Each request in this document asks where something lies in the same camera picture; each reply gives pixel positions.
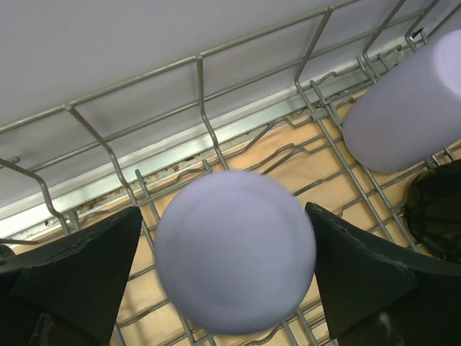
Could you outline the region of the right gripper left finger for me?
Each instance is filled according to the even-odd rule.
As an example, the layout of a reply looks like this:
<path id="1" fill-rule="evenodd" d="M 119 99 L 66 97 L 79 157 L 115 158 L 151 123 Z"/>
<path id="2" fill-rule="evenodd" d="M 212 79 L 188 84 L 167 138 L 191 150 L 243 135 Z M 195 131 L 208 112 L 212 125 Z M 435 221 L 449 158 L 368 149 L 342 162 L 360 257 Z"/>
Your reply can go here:
<path id="1" fill-rule="evenodd" d="M 108 345 L 141 223 L 129 207 L 1 259 L 1 344 Z"/>

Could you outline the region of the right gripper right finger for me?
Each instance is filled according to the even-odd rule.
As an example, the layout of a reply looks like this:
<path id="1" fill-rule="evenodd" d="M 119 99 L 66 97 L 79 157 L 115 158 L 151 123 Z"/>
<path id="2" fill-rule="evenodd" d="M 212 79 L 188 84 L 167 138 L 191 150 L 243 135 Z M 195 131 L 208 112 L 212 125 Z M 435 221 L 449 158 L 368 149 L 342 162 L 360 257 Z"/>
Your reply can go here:
<path id="1" fill-rule="evenodd" d="M 339 345 L 459 345 L 460 266 L 364 231 L 315 203 L 315 277 Z"/>

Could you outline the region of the black mug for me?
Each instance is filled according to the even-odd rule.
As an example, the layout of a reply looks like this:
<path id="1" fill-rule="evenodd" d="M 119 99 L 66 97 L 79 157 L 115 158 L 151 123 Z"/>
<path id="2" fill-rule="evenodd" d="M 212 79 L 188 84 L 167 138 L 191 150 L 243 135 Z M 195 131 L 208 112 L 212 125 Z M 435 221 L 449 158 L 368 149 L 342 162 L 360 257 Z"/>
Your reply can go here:
<path id="1" fill-rule="evenodd" d="M 403 211 L 409 232 L 430 254 L 460 263 L 459 160 L 420 173 Z"/>

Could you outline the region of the lavender plastic cup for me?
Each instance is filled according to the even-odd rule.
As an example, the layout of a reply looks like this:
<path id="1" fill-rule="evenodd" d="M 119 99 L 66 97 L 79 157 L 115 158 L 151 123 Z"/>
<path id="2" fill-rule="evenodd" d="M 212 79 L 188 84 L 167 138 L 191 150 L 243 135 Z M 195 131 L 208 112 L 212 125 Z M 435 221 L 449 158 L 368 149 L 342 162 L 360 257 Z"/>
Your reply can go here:
<path id="1" fill-rule="evenodd" d="M 460 139 L 460 31 L 420 48 L 371 86 L 342 125 L 350 154 L 403 171 Z"/>

